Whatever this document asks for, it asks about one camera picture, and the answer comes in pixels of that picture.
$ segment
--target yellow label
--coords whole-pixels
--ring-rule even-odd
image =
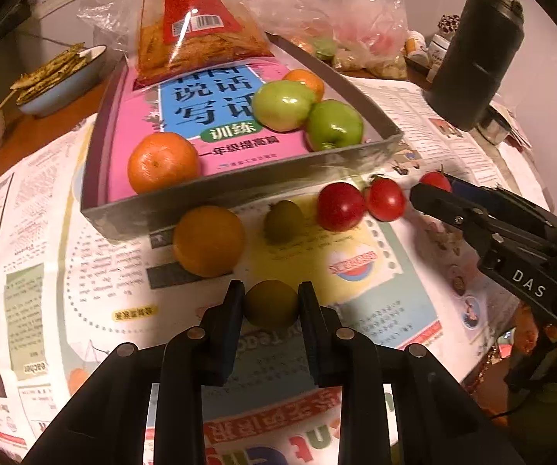
[[[138,318],[146,318],[158,313],[158,307],[151,304],[150,306],[130,307],[129,309],[121,309],[113,311],[113,320],[115,322],[127,322],[128,320],[136,320]]]
[[[401,272],[383,236],[374,239],[366,221],[346,232],[330,232],[316,222],[317,195],[289,198],[305,217],[304,232],[290,243],[268,245],[262,222],[251,226],[248,267],[252,282],[279,279],[295,290],[312,281],[320,304],[343,303]],[[375,230],[377,224],[369,223]]]

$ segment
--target metal rivet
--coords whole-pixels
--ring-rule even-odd
[[[205,329],[192,327],[188,330],[187,334],[190,339],[203,339],[205,337]]]
[[[129,357],[134,353],[134,345],[130,343],[124,343],[117,347],[117,355],[120,357]]]
[[[354,339],[355,336],[355,332],[347,327],[341,327],[340,329],[338,329],[338,331],[336,331],[336,337],[338,337],[339,339],[350,340]]]
[[[410,344],[407,348],[410,355],[416,358],[423,358],[427,354],[427,348],[422,344]]]

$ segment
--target black thermos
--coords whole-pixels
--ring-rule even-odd
[[[519,0],[466,0],[459,28],[431,90],[429,105],[453,126],[471,130],[487,110],[524,39]]]

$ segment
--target yellow-green round fruit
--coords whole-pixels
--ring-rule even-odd
[[[264,237],[270,244],[288,243],[304,228],[304,214],[296,203],[279,201],[264,219]]]
[[[250,323],[267,331],[286,329],[298,319],[298,294],[282,281],[266,279],[248,290],[243,314]]]

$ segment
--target wooden table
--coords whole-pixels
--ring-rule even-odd
[[[22,115],[10,123],[0,148],[0,175],[95,113],[107,83],[105,80],[96,85],[91,91],[48,117],[39,119]]]

